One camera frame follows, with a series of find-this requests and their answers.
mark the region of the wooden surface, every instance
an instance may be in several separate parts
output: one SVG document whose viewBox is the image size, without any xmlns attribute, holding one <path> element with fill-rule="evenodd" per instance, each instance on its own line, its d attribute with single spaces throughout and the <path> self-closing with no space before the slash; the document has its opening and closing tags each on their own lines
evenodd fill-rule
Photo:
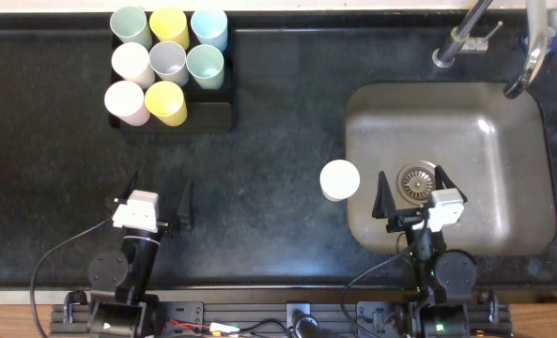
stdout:
<svg viewBox="0 0 557 338">
<path fill-rule="evenodd" d="M 511 306 L 514 336 L 557 338 L 557 304 L 516 304 Z M 39 305 L 42 327 L 48 333 L 52 305 Z M 39 338 L 29 305 L 0 305 L 0 338 Z"/>
</svg>

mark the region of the white cup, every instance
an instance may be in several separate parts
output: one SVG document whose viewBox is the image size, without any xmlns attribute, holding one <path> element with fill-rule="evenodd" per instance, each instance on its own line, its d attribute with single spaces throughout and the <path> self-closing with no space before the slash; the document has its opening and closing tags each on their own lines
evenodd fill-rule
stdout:
<svg viewBox="0 0 557 338">
<path fill-rule="evenodd" d="M 147 15 L 138 7 L 124 7 L 116 10 L 109 21 L 111 30 L 125 42 L 136 42 L 149 49 L 153 39 L 148 29 Z"/>
<path fill-rule="evenodd" d="M 224 83 L 224 56 L 211 45 L 198 45 L 186 56 L 186 67 L 203 89 L 219 89 Z"/>
<path fill-rule="evenodd" d="M 148 54 L 148 63 L 165 81 L 184 86 L 189 75 L 186 68 L 186 52 L 174 41 L 159 42 Z"/>
<path fill-rule="evenodd" d="M 197 10 L 191 18 L 191 28 L 202 44 L 211 45 L 221 52 L 228 46 L 228 18 L 223 10 Z"/>
<path fill-rule="evenodd" d="M 319 185 L 329 201 L 342 201 L 350 198 L 360 187 L 360 173 L 349 161 L 331 161 L 319 174 Z"/>
<path fill-rule="evenodd" d="M 150 118 L 142 88 L 130 81 L 111 84 L 105 93 L 105 107 L 109 113 L 133 126 L 142 126 Z"/>
<path fill-rule="evenodd" d="M 147 89 L 155 83 L 155 72 L 148 64 L 147 49 L 136 42 L 124 43 L 113 52 L 111 66 L 124 80 Z"/>
</svg>

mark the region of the black countertop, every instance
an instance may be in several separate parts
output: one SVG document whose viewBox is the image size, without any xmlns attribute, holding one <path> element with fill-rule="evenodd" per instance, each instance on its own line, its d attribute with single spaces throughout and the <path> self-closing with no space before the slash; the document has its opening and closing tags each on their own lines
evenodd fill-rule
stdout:
<svg viewBox="0 0 557 338">
<path fill-rule="evenodd" d="M 234 130 L 127 135 L 108 126 L 103 105 L 107 17 L 0 17 L 0 287 L 26 287 L 39 257 L 107 217 L 104 197 L 136 170 L 139 188 L 162 198 L 194 182 L 194 230 L 163 240 L 151 287 L 342 284 L 387 257 L 358 244 L 346 202 L 328 202 L 318 184 L 326 162 L 345 158 L 351 93 L 373 82 L 505 82 L 525 59 L 522 13 L 488 15 L 479 33 L 504 20 L 488 52 L 451 69 L 430 55 L 459 13 L 233 14 Z M 557 198 L 557 54 L 530 92 Z M 71 243 L 39 285 L 86 286 L 90 259 L 122 236 L 109 225 Z M 540 255 L 478 261 L 480 285 L 557 285 L 557 239 Z M 393 264 L 372 284 L 412 286 L 411 270 Z"/>
</svg>

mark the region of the faucet base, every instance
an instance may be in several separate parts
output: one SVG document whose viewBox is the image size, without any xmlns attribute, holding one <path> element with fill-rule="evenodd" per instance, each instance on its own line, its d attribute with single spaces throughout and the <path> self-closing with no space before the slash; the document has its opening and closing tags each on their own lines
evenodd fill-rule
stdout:
<svg viewBox="0 0 557 338">
<path fill-rule="evenodd" d="M 434 62 L 435 65 L 437 65 L 437 67 L 450 68 L 454 65 L 454 61 L 456 61 L 454 57 L 452 57 L 451 61 L 449 62 L 443 62 L 437 57 L 438 53 L 439 53 L 439 48 L 437 48 L 435 52 L 432 53 L 432 62 Z"/>
</svg>

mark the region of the stainless steel sink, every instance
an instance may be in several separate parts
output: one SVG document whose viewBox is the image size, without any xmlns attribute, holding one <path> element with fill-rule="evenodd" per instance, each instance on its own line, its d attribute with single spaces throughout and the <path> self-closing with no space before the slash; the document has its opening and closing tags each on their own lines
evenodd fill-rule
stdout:
<svg viewBox="0 0 557 338">
<path fill-rule="evenodd" d="M 372 251 L 394 253 L 397 234 L 371 217 L 384 170 L 398 208 L 434 189 L 440 164 L 468 196 L 450 248 L 472 254 L 538 254 L 557 217 L 541 111 L 528 93 L 509 100 L 503 84 L 369 84 L 349 99 L 347 160 L 360 171 L 348 224 Z"/>
</svg>

